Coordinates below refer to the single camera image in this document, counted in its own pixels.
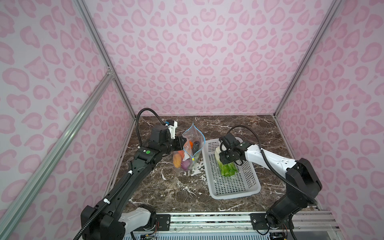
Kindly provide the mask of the brown toy potato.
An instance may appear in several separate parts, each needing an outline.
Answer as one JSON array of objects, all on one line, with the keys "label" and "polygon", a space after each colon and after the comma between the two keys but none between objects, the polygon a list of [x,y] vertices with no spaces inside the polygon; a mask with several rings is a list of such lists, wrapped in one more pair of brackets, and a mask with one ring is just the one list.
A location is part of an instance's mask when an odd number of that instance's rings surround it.
[{"label": "brown toy potato", "polygon": [[184,145],[184,150],[186,152],[189,152],[189,153],[192,153],[192,147],[193,147],[193,143],[191,141],[187,141]]}]

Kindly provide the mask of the green white toy cabbage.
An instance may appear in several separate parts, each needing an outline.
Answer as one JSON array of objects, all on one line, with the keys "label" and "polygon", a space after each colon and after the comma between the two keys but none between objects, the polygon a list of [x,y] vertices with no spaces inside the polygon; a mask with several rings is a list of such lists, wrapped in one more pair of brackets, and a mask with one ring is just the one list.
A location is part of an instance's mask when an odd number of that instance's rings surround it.
[{"label": "green white toy cabbage", "polygon": [[219,147],[217,147],[215,150],[215,158],[220,168],[221,175],[224,177],[230,177],[235,175],[238,172],[238,169],[235,163],[223,164],[220,160],[220,153],[221,153],[221,150]]}]

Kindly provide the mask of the yellow toy potato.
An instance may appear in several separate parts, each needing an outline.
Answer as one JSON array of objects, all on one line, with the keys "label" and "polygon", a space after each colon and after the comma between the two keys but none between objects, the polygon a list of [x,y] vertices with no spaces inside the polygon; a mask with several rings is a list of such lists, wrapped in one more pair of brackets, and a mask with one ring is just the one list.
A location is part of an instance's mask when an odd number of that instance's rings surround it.
[{"label": "yellow toy potato", "polygon": [[181,167],[181,163],[182,163],[182,156],[180,154],[174,154],[173,155],[173,165],[175,168],[180,168]]}]

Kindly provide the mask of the clear zip top bag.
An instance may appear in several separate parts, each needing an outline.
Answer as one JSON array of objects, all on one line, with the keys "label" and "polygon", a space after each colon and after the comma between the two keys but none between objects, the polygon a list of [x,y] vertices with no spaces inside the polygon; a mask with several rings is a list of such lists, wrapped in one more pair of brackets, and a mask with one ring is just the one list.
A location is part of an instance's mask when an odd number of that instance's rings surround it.
[{"label": "clear zip top bag", "polygon": [[198,162],[206,143],[206,138],[194,123],[182,134],[186,139],[180,151],[173,152],[173,166],[180,171],[192,170]]}]

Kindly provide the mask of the purple toy onion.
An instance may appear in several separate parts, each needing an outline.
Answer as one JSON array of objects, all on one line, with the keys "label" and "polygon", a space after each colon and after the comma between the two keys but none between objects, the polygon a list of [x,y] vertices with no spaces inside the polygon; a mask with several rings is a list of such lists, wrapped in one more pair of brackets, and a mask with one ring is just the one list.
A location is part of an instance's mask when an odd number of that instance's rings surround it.
[{"label": "purple toy onion", "polygon": [[182,170],[184,171],[188,171],[189,168],[191,167],[193,161],[191,159],[186,159],[184,161],[181,162],[181,168]]}]

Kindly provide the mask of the orange toy tomato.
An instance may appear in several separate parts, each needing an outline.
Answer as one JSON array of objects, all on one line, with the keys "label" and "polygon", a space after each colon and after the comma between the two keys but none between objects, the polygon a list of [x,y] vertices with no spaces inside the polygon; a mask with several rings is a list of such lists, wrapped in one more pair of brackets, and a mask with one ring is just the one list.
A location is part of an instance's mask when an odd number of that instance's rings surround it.
[{"label": "orange toy tomato", "polygon": [[181,155],[182,160],[185,158],[185,151],[178,151],[178,154]]}]

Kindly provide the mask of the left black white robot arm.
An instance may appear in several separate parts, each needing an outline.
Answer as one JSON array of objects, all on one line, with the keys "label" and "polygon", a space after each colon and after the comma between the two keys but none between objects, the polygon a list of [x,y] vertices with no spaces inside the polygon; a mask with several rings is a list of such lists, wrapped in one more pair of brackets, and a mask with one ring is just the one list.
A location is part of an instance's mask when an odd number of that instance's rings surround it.
[{"label": "left black white robot arm", "polygon": [[83,209],[76,240],[122,240],[126,233],[148,225],[153,212],[146,208],[140,208],[127,223],[120,219],[133,193],[162,158],[182,150],[187,140],[176,135],[176,128],[177,122],[172,120],[152,128],[150,139],[137,150],[131,169],[94,207]]}]

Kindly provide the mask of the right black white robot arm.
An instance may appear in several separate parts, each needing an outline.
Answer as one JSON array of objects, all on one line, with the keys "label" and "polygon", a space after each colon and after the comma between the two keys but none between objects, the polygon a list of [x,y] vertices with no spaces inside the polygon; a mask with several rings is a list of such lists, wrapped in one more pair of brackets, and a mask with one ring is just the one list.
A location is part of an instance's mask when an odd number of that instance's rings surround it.
[{"label": "right black white robot arm", "polygon": [[277,229],[297,212],[317,205],[316,197],[323,186],[308,160],[282,157],[263,149],[259,143],[240,142],[231,133],[219,141],[218,157],[223,164],[252,162],[270,170],[286,184],[286,193],[266,211],[264,222],[269,228]]}]

